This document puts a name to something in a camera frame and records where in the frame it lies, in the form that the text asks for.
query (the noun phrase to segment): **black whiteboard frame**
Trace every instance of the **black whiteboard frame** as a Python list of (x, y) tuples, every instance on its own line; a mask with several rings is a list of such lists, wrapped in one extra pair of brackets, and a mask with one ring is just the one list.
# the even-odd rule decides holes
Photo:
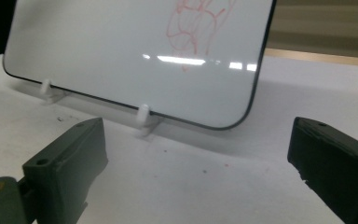
[[(271, 9), (269, 11), (269, 17), (268, 17), (268, 22), (267, 22), (267, 25), (266, 25), (266, 30), (265, 30), (265, 33), (264, 33), (264, 39), (263, 39), (263, 43), (262, 43), (262, 46), (261, 46), (261, 49), (260, 49), (260, 54), (259, 54), (259, 57), (258, 57), (258, 61), (257, 61), (257, 69), (255, 71), (254, 85), (253, 85), (253, 88), (252, 88), (251, 97), (249, 99), (249, 103), (248, 103), (248, 106), (246, 107), (245, 113), (243, 114), (243, 116), (237, 122), (235, 122), (234, 124), (229, 125), (227, 127), (215, 128), (215, 127), (210, 127), (210, 126), (207, 126), (207, 125), (204, 125), (204, 124), (199, 124), (197, 122), (193, 122), (193, 121), (190, 121), (190, 120), (179, 119), (177, 117), (161, 114), (161, 113), (154, 112), (154, 111), (150, 111), (150, 115), (156, 115), (156, 116), (160, 116), (160, 117), (163, 117), (163, 118), (166, 118), (166, 119), (178, 120), (178, 121), (181, 121), (183, 123), (188, 123), (188, 124), (191, 124), (191, 125), (194, 125), (194, 126), (198, 126), (198, 127), (213, 130), (213, 131), (229, 130), (229, 129), (235, 128), (238, 125), (240, 125), (248, 117), (248, 115), (249, 115), (249, 113), (250, 113), (250, 111), (252, 109), (253, 101), (254, 101), (254, 98), (255, 98), (255, 91), (257, 89), (257, 81), (258, 81), (259, 73), (260, 73), (260, 70), (261, 70), (262, 62), (263, 62), (263, 56), (264, 56), (264, 52), (265, 52), (265, 49), (266, 49), (267, 40), (269, 39), (269, 28), (270, 28), (270, 26), (272, 24), (272, 18), (273, 18), (275, 7), (276, 7), (276, 2), (277, 2), (277, 0), (272, 0)], [(26, 78), (26, 77), (18, 77), (18, 76), (15, 76), (13, 74), (10, 74), (7, 71), (6, 67), (5, 67), (5, 53), (4, 53), (4, 57), (2, 59), (2, 65), (3, 65), (3, 68), (4, 68), (5, 72), (11, 77), (19, 78), (19, 79), (30, 81), (30, 82), (33, 82), (33, 83), (42, 84), (42, 82), (40, 82), (40, 81), (32, 80), (32, 79), (29, 79), (29, 78)], [(84, 93), (84, 92), (73, 91), (73, 90), (69, 90), (69, 89), (62, 88), (62, 87), (59, 87), (59, 86), (54, 86), (54, 85), (51, 85), (51, 87), (59, 89), (59, 90), (63, 90), (63, 91), (73, 92), (73, 93), (76, 93), (76, 94), (79, 94), (79, 95), (84, 95), (84, 96), (94, 98), (94, 99), (97, 99), (97, 100), (101, 100), (101, 101), (104, 101), (104, 102), (107, 102), (107, 103), (111, 103), (111, 104), (115, 104), (115, 105), (121, 105), (121, 106), (125, 106), (127, 108), (131, 108), (131, 109), (135, 109), (135, 110), (139, 109), (139, 107), (136, 107), (136, 106), (133, 106), (133, 105), (126, 105), (126, 104), (123, 104), (123, 103), (120, 103), (120, 102), (104, 99), (102, 97), (93, 96), (93, 95), (90, 95), (90, 94), (87, 94), (87, 93)]]

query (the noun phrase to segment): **screw hole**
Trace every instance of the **screw hole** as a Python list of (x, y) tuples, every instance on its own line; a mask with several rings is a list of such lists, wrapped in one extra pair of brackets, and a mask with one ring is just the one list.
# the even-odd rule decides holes
[(47, 160), (47, 159), (43, 159), (43, 160), (37, 161), (37, 162), (36, 162), (36, 165), (44, 165), (44, 164), (46, 164), (46, 163), (48, 163), (48, 160)]

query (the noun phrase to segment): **white board surface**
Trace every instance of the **white board surface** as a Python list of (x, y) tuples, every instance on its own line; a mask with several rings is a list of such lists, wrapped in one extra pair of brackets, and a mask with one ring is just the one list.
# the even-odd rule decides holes
[(223, 129), (251, 105), (273, 0), (18, 0), (10, 75)]

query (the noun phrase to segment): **table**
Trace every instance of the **table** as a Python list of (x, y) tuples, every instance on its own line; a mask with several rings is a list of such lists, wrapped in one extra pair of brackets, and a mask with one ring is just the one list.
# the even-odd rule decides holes
[(89, 191), (87, 223), (342, 223), (287, 162), (295, 117), (358, 139), (358, 66), (265, 57), (249, 117), (232, 130), (165, 119), (136, 136), (136, 112), (5, 74), (0, 55), (0, 176), (78, 122), (103, 117), (109, 164)]

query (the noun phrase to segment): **white plastic holder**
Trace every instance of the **white plastic holder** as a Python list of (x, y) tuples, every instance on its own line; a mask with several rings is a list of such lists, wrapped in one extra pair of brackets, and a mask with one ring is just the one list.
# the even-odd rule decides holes
[(136, 115), (136, 123), (139, 126), (139, 134), (148, 136), (162, 121), (162, 118), (150, 115), (150, 106), (141, 105)]
[(40, 87), (40, 94), (46, 98), (48, 105), (54, 104), (66, 96), (65, 91), (51, 88), (51, 80), (45, 79)]

